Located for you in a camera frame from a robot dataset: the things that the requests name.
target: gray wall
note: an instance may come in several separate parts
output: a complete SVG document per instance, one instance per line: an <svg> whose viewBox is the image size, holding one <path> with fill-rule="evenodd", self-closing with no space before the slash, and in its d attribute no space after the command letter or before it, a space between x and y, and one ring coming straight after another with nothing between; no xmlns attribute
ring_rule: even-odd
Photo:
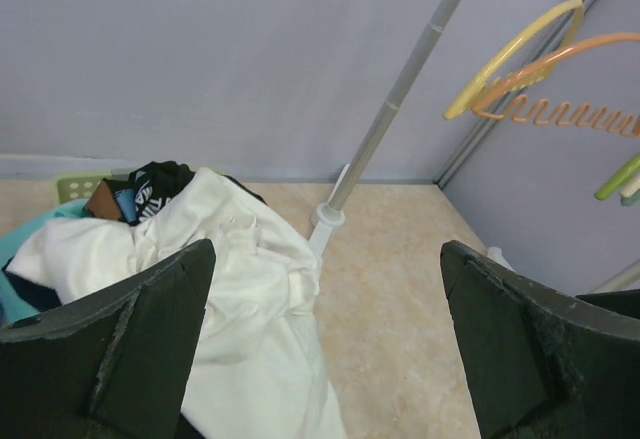
<svg viewBox="0 0 640 439"><path fill-rule="evenodd" d="M174 158L331 177L438 1L0 0L0 172ZM445 123L448 101L558 1L463 0L367 177L435 175L472 124Z"/></svg>
<svg viewBox="0 0 640 439"><path fill-rule="evenodd" d="M640 31L640 0L600 0L580 37ZM640 47L605 46L570 58L530 96L552 104L640 112ZM485 243L503 248L519 272L569 294L584 293L640 257L640 207L594 192L638 139L556 126L499 124L445 193Z"/></svg>

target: marble floor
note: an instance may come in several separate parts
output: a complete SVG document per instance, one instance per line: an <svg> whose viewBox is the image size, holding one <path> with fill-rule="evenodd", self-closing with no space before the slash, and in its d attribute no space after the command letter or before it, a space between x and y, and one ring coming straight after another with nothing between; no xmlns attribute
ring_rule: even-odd
<svg viewBox="0 0 640 439"><path fill-rule="evenodd" d="M323 184L249 184L308 237ZM0 234L53 207L47 181L0 180ZM321 341L351 439L477 439L442 287L442 243L485 248L435 186L359 185L324 256Z"/></svg>

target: white cloth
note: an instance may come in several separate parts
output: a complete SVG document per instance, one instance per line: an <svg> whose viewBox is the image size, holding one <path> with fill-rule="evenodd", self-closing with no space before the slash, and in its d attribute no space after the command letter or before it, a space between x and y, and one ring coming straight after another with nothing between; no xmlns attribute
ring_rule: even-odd
<svg viewBox="0 0 640 439"><path fill-rule="evenodd" d="M9 271L68 303L202 238L217 259L182 413L207 438L346 437L312 313L320 259L284 219L208 169L136 227L48 221Z"/></svg>

